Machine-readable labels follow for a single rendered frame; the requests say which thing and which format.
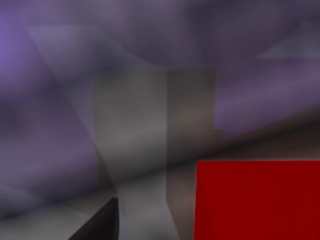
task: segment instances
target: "red square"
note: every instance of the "red square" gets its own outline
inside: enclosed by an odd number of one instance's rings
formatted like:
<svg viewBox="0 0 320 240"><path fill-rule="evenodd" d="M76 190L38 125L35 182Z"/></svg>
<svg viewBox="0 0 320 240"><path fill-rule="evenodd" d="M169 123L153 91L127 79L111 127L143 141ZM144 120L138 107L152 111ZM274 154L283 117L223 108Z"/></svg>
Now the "red square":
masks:
<svg viewBox="0 0 320 240"><path fill-rule="evenodd" d="M201 161L195 240L320 240L320 161Z"/></svg>

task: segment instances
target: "red rectangle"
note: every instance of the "red rectangle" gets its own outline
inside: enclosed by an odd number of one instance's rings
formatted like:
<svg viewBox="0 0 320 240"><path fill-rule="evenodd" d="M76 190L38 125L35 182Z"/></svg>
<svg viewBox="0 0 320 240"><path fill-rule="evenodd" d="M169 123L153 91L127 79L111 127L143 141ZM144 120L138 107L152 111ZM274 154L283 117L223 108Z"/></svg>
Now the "red rectangle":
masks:
<svg viewBox="0 0 320 240"><path fill-rule="evenodd" d="M201 161L195 240L320 240L320 161Z"/></svg>

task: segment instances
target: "dark triangle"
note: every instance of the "dark triangle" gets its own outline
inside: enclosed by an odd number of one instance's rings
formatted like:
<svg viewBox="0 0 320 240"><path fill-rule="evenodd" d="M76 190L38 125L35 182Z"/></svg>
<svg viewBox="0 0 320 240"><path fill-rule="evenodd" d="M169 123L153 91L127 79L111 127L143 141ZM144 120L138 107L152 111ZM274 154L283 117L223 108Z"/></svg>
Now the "dark triangle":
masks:
<svg viewBox="0 0 320 240"><path fill-rule="evenodd" d="M69 240L118 240L118 199L112 198Z"/></svg>

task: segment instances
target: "black triangular shape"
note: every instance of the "black triangular shape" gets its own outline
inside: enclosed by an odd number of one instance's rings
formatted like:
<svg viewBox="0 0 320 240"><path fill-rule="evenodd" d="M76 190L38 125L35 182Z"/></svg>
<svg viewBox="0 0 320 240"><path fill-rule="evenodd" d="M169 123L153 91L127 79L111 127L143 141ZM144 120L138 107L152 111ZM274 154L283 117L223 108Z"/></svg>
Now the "black triangular shape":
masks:
<svg viewBox="0 0 320 240"><path fill-rule="evenodd" d="M118 240L118 199L112 198L69 240Z"/></svg>

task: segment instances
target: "red block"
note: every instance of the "red block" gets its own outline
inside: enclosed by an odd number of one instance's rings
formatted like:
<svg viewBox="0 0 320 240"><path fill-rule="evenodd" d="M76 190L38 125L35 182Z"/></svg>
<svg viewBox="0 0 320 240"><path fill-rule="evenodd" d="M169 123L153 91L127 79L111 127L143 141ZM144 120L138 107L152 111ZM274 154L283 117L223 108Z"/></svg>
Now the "red block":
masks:
<svg viewBox="0 0 320 240"><path fill-rule="evenodd" d="M195 240L320 240L320 161L201 161Z"/></svg>

